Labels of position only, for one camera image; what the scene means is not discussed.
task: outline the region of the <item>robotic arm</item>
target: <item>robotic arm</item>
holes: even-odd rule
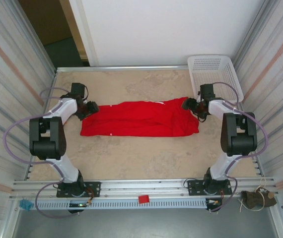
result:
[[[222,121],[220,143],[223,152],[217,162],[208,169],[202,182],[188,181],[188,187],[193,188],[189,190],[189,194],[219,195],[220,190],[226,195],[231,194],[231,186],[226,174],[231,172],[234,166],[227,173],[226,170],[236,158],[256,150],[256,125],[245,115],[224,106],[224,99],[215,97],[213,84],[201,85],[199,94],[198,100],[189,98],[182,107],[191,110],[199,120],[205,121],[208,115],[214,115]]]
[[[58,166],[64,175],[64,181],[59,185],[60,190],[74,196],[84,192],[84,182],[80,171],[66,155],[67,142],[63,125],[72,115],[83,120],[99,111],[95,102],[86,102],[84,92],[83,84],[73,83],[71,92],[62,95],[60,102],[49,111],[53,113],[29,121],[31,154],[40,160],[50,161],[54,169]]]

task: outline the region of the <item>beige work surface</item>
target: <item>beige work surface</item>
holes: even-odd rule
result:
[[[88,99],[98,105],[193,97],[187,70],[61,72],[56,86],[71,89],[72,82],[85,84]],[[55,90],[53,96],[62,94]],[[221,152],[221,122],[214,116],[200,123],[198,134],[187,137],[85,137],[80,136],[81,122],[75,116],[64,128],[67,154],[84,179],[201,178]],[[252,160],[240,161],[232,175],[256,176]],[[38,165],[32,168],[30,179],[58,176],[50,166]]]

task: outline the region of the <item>red tag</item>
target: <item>red tag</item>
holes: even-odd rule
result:
[[[138,201],[140,202],[140,204],[141,203],[148,203],[149,202],[149,196],[148,195],[139,196]]]

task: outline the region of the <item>white plastic basket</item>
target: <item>white plastic basket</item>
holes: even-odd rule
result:
[[[198,98],[200,85],[206,83],[224,82],[235,88],[239,101],[244,98],[243,92],[236,76],[231,59],[228,56],[202,55],[188,58],[188,67],[195,99]],[[213,86],[216,97],[236,103],[233,90],[223,84]]]

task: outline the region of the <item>black mounting plate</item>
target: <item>black mounting plate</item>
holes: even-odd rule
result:
[[[99,197],[100,196],[101,182],[84,182],[84,187],[91,188],[93,190],[93,192],[94,192],[94,197]],[[74,197],[74,196],[72,196],[72,194],[64,193],[61,190],[61,183],[60,183],[60,184],[58,184],[57,197]],[[89,196],[88,196],[88,193],[85,192],[80,197],[89,197]]]
[[[215,190],[209,190],[209,192],[205,191],[204,180],[188,180],[187,184],[189,196],[221,195],[221,189],[223,189],[224,195],[232,194],[232,187],[229,180],[227,180],[223,187],[218,187]]]

